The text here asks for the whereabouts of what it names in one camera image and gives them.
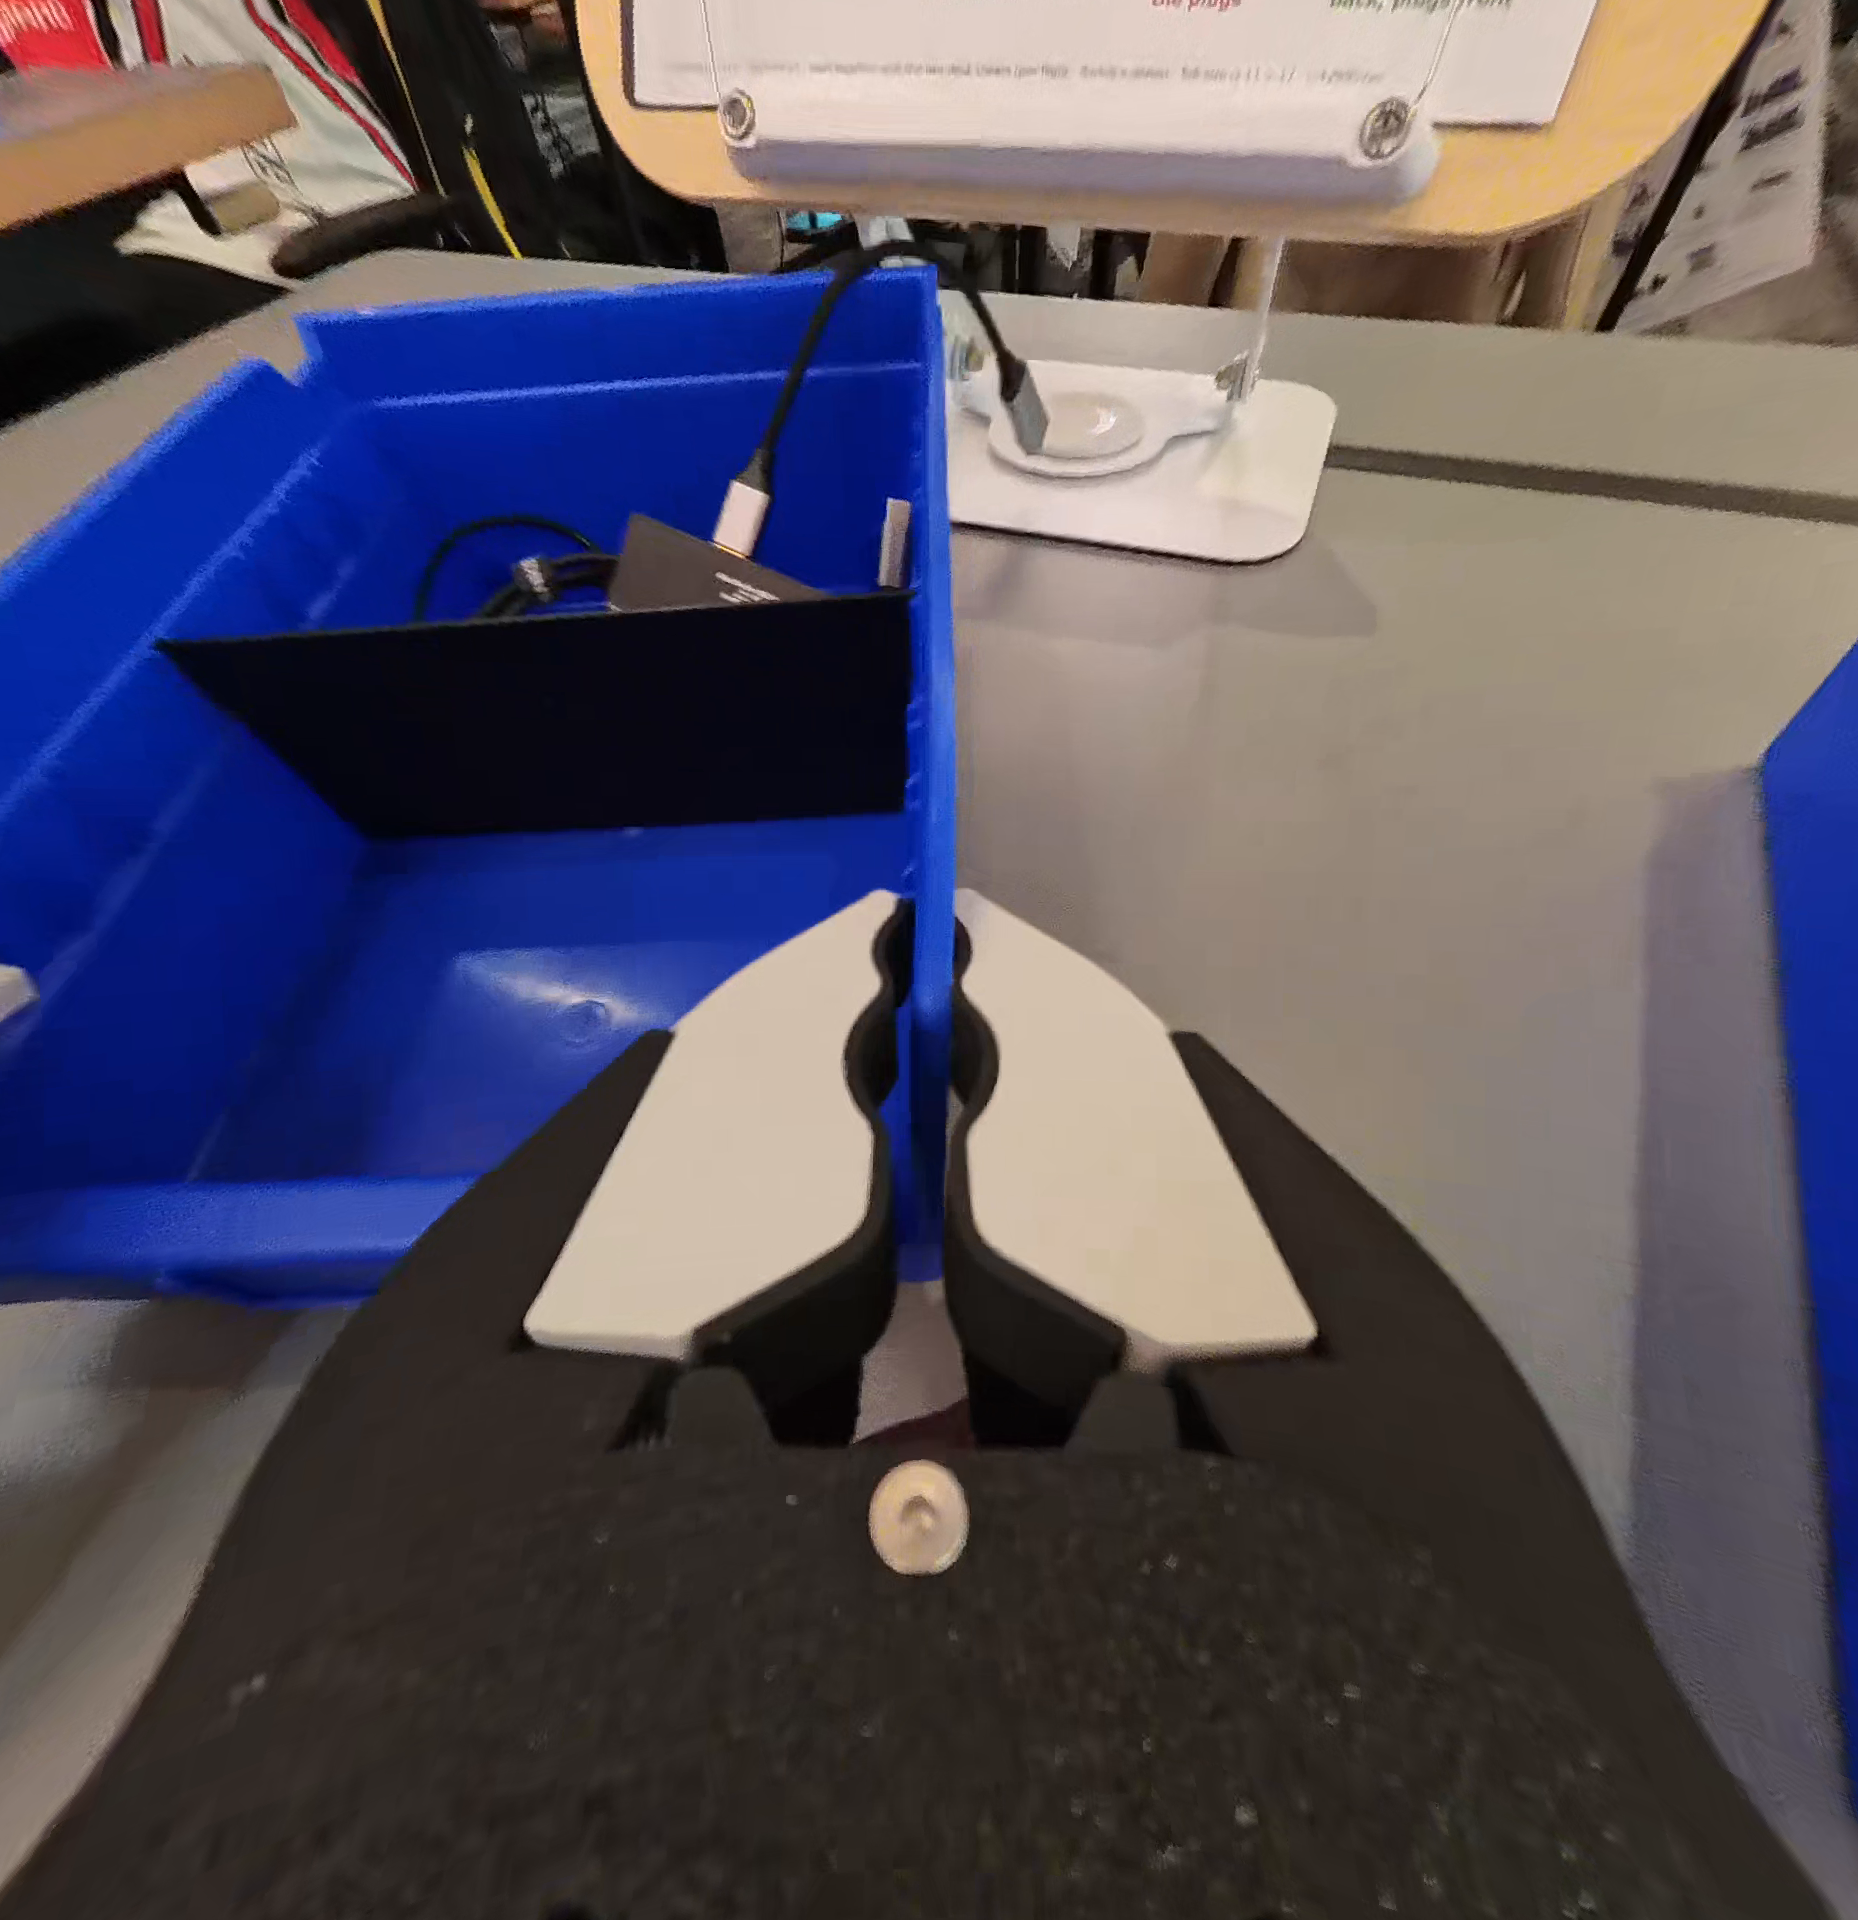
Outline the white and wooden book stand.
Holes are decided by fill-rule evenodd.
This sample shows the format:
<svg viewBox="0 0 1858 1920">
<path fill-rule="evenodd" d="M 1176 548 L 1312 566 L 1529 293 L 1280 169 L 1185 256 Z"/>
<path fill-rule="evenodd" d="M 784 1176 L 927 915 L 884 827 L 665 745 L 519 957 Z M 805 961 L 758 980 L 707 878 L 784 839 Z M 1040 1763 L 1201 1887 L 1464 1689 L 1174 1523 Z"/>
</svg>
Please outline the white and wooden book stand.
<svg viewBox="0 0 1858 1920">
<path fill-rule="evenodd" d="M 1548 125 L 1442 125 L 1387 95 L 1192 100 L 1169 85 L 983 84 L 904 92 L 797 84 L 762 106 L 643 107 L 629 5 L 578 5 L 585 73 L 624 154 L 703 206 L 1092 227 L 1223 238 L 1474 247 L 1562 223 L 1652 157 L 1759 32 L 1764 5 L 1595 5 Z M 1307 531 L 1336 406 L 1267 377 L 1272 293 L 1220 381 L 1038 354 L 1087 458 L 1013 453 L 1008 406 L 944 372 L 948 511 L 965 529 L 1213 563 L 1260 563 Z"/>
</svg>

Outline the tan cloth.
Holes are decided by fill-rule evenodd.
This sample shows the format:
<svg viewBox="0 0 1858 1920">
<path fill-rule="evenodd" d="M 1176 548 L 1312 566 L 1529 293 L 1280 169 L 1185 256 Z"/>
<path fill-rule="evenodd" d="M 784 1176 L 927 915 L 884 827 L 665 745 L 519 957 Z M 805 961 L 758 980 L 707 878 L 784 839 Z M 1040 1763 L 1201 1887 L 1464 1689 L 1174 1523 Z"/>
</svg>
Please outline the tan cloth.
<svg viewBox="0 0 1858 1920">
<path fill-rule="evenodd" d="M 1612 230 L 1610 214 L 1588 208 L 1474 247 L 1152 235 L 1138 298 L 1253 309 L 1266 270 L 1275 270 L 1275 309 L 1284 314 L 1580 329 L 1601 276 L 1595 258 Z"/>
</svg>

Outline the large dark grey hub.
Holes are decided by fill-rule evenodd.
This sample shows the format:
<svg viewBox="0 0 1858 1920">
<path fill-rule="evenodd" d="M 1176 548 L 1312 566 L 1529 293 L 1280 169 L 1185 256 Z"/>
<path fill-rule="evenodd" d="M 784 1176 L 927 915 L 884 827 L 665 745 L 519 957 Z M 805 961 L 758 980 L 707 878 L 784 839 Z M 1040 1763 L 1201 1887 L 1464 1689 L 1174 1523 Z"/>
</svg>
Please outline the large dark grey hub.
<svg viewBox="0 0 1858 1920">
<path fill-rule="evenodd" d="M 631 512 L 607 603 L 619 614 L 716 605 L 797 605 L 827 600 L 823 589 L 739 558 L 653 516 Z"/>
</svg>

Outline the red and white printed cloth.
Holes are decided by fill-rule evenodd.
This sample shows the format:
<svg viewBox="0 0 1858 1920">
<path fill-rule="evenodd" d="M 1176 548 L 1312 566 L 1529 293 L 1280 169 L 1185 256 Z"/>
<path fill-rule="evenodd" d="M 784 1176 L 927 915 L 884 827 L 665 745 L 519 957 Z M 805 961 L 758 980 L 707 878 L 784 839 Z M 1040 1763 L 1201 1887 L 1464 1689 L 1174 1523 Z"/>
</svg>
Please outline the red and white printed cloth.
<svg viewBox="0 0 1858 1920">
<path fill-rule="evenodd" d="M 283 244 L 413 190 L 331 5 L 0 5 L 0 302 L 27 271 L 269 293 Z"/>
</svg>

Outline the blue plastic bin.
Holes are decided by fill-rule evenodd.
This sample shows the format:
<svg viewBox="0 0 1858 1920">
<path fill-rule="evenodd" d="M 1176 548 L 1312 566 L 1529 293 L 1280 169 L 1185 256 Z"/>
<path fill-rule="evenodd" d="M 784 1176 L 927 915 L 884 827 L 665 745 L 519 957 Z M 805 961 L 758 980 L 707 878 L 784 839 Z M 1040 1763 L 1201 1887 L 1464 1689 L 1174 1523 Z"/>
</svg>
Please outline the blue plastic bin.
<svg viewBox="0 0 1858 1920">
<path fill-rule="evenodd" d="M 0 1304 L 362 1299 L 648 1030 L 873 889 L 938 1234 L 956 879 L 940 292 L 873 270 L 771 458 L 804 605 L 482 618 L 714 529 L 821 274 L 297 318 L 0 568 Z M 884 502 L 913 579 L 875 591 Z"/>
<path fill-rule="evenodd" d="M 1858 637 L 1759 768 L 1858 1818 Z"/>
</svg>

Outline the wooden table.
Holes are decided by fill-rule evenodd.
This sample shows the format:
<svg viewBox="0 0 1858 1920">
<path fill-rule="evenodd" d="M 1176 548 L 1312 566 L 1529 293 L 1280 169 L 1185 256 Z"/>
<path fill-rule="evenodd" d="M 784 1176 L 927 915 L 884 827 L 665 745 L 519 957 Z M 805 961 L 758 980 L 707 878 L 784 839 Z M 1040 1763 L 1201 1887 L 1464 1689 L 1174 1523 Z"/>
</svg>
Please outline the wooden table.
<svg viewBox="0 0 1858 1920">
<path fill-rule="evenodd" d="M 0 77 L 0 235 L 291 129 L 258 64 Z"/>
</svg>

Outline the black office chair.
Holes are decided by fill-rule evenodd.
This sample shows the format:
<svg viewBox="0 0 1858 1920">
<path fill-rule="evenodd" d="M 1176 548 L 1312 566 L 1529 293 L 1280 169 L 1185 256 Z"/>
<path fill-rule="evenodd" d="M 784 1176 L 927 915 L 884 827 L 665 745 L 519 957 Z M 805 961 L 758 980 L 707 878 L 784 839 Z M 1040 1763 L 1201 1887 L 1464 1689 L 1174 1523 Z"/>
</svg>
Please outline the black office chair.
<svg viewBox="0 0 1858 1920">
<path fill-rule="evenodd" d="M 462 206 L 444 195 L 405 195 L 322 214 L 297 227 L 269 251 L 283 280 L 305 280 L 374 251 L 460 241 Z"/>
</svg>

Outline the black cloth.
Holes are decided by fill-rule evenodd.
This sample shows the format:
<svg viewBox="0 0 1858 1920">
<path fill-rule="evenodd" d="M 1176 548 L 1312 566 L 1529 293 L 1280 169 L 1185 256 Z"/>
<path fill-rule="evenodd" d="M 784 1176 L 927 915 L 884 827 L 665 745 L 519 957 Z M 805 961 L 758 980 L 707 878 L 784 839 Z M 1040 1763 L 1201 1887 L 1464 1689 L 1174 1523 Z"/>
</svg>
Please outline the black cloth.
<svg viewBox="0 0 1858 1920">
<path fill-rule="evenodd" d="M 725 271 L 719 216 L 617 145 L 585 73 L 578 5 L 337 5 L 355 59 L 462 251 Z"/>
</svg>

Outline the small printed poster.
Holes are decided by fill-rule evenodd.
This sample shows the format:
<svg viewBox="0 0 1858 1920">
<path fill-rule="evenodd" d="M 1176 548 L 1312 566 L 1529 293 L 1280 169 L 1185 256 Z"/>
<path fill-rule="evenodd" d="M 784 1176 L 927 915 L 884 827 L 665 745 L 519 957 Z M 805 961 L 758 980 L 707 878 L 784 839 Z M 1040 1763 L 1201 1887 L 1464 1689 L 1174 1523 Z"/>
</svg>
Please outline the small printed poster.
<svg viewBox="0 0 1858 1920">
<path fill-rule="evenodd" d="M 1655 332 L 1802 271 L 1828 167 L 1830 1 L 1767 5 L 1709 104 L 1631 178 L 1592 329 Z"/>
</svg>

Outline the printed instruction sheet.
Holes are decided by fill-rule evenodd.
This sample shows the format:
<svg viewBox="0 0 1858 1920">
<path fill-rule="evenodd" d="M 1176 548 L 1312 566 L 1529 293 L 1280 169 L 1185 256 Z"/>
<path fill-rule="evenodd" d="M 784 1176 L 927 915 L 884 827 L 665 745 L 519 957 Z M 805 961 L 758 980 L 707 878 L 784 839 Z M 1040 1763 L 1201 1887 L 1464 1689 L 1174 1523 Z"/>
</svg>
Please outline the printed instruction sheet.
<svg viewBox="0 0 1858 1920">
<path fill-rule="evenodd" d="M 629 89 L 643 107 L 762 106 L 771 89 L 1169 85 L 1192 100 L 1387 95 L 1442 125 L 1548 125 L 1592 1 L 639 1 Z"/>
</svg>

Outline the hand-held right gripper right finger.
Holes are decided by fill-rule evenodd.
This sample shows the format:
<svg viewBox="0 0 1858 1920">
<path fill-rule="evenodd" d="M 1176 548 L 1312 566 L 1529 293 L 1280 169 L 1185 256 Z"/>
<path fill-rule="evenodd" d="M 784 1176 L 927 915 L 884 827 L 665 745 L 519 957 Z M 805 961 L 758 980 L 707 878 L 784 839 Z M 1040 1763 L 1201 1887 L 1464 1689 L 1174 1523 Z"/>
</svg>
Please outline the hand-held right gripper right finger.
<svg viewBox="0 0 1858 1920">
<path fill-rule="evenodd" d="M 942 1284 L 985 1432 L 1069 1435 L 1119 1375 L 1300 1355 L 1319 1321 L 1165 1022 L 956 894 Z"/>
</svg>

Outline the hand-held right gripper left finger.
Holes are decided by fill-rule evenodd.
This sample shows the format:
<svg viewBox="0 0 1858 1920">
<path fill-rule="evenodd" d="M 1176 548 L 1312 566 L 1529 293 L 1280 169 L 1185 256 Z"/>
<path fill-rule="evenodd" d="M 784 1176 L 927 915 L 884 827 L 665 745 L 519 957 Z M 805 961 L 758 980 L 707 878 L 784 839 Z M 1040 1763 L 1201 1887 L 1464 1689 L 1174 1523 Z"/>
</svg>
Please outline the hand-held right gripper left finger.
<svg viewBox="0 0 1858 1920">
<path fill-rule="evenodd" d="M 899 1292 L 884 1103 L 907 994 L 910 903 L 886 889 L 703 994 L 664 1035 L 526 1345 L 729 1368 L 781 1442 L 849 1442 Z"/>
</svg>

